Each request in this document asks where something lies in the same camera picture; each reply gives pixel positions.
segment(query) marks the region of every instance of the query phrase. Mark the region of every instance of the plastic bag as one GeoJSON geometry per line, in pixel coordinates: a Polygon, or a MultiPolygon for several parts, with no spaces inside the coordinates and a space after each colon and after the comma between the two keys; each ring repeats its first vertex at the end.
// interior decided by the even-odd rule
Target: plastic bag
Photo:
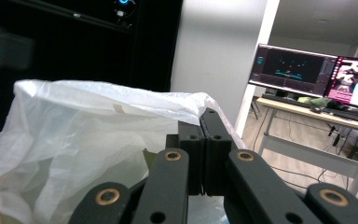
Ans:
{"type": "MultiPolygon", "coordinates": [[[[0,132],[0,212],[20,223],[67,223],[94,186],[128,188],[147,175],[177,120],[198,124],[205,93],[157,93],[90,81],[23,80],[0,132]]],[[[243,142],[234,134],[237,145],[243,142]]]]}

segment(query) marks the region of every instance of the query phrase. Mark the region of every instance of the screen display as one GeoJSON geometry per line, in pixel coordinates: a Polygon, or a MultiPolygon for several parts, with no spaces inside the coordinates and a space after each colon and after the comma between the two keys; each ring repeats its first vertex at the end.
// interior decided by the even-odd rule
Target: screen display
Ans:
{"type": "Polygon", "coordinates": [[[358,58],[338,57],[327,98],[358,106],[358,58]]]}
{"type": "Polygon", "coordinates": [[[259,45],[249,83],[323,97],[336,56],[259,45]]]}

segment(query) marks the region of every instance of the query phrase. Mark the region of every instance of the desk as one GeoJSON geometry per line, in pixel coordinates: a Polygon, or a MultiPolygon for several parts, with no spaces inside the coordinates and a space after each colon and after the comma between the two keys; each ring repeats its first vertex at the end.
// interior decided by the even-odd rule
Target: desk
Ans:
{"type": "Polygon", "coordinates": [[[349,187],[349,192],[356,195],[358,192],[358,161],[353,161],[347,158],[339,157],[333,153],[321,151],[315,148],[306,147],[298,143],[294,143],[280,137],[271,135],[269,128],[272,124],[275,114],[278,110],[302,115],[308,118],[320,119],[329,123],[342,125],[345,127],[353,128],[358,130],[358,121],[345,120],[338,117],[334,117],[327,114],[316,114],[310,112],[308,108],[289,105],[281,102],[276,102],[264,98],[259,98],[258,103],[266,107],[272,108],[272,113],[269,117],[267,128],[264,132],[263,140],[258,154],[261,156],[263,150],[268,150],[283,154],[285,156],[307,162],[312,165],[322,167],[324,169],[333,171],[335,173],[348,176],[353,179],[352,184],[349,187]]]}

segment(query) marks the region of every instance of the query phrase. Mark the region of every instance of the floor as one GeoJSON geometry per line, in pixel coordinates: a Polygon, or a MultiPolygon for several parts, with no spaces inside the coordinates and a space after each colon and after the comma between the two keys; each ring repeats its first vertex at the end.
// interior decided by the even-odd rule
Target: floor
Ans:
{"type": "MultiPolygon", "coordinates": [[[[262,105],[258,105],[258,108],[260,112],[257,110],[256,112],[259,118],[256,119],[255,114],[250,111],[242,135],[242,140],[245,145],[249,149],[254,149],[256,152],[259,149],[264,130],[267,127],[269,115],[271,114],[271,110],[268,111],[262,105]]],[[[336,134],[333,133],[331,136],[328,136],[330,127],[324,121],[309,119],[283,111],[279,111],[276,117],[269,131],[273,135],[336,154],[338,154],[340,146],[344,143],[344,139],[342,139],[336,147],[332,146],[336,134]]],[[[346,157],[349,155],[351,149],[352,146],[350,144],[345,144],[343,149],[339,152],[339,155],[346,157]]],[[[269,150],[264,150],[263,159],[265,159],[271,167],[274,167],[273,170],[281,179],[288,183],[288,186],[301,192],[306,192],[304,188],[310,184],[318,183],[318,180],[335,184],[344,189],[348,186],[348,183],[349,185],[351,184],[351,178],[348,179],[346,176],[338,175],[330,171],[324,172],[320,167],[310,165],[303,161],[297,161],[269,150]]]]}

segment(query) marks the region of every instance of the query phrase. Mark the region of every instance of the keyboard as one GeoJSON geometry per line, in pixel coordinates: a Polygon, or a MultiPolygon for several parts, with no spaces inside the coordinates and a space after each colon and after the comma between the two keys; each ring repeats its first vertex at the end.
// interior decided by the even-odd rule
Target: keyboard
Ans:
{"type": "Polygon", "coordinates": [[[351,119],[358,121],[358,113],[352,113],[349,111],[336,110],[331,108],[325,108],[324,113],[333,114],[334,116],[341,117],[344,119],[351,119]]]}
{"type": "Polygon", "coordinates": [[[265,98],[265,99],[273,100],[273,101],[278,101],[278,102],[286,103],[286,104],[289,104],[289,105],[301,106],[301,107],[305,107],[305,108],[311,108],[312,107],[312,105],[301,103],[301,102],[293,100],[293,99],[283,98],[283,97],[276,96],[276,95],[263,94],[263,95],[261,95],[261,98],[265,98]]]}

